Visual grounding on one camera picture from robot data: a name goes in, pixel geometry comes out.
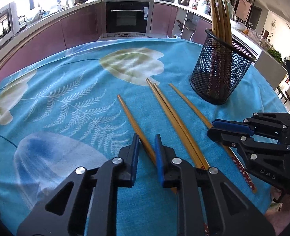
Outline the right hand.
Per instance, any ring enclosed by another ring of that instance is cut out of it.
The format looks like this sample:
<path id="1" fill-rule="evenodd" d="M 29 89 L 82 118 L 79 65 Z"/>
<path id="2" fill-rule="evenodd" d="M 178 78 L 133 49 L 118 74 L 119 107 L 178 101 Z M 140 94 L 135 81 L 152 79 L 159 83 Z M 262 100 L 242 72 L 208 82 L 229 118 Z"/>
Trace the right hand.
<path id="1" fill-rule="evenodd" d="M 280 211 L 267 211 L 265 217 L 272 224 L 275 235 L 290 235 L 290 195 L 283 197 Z"/>

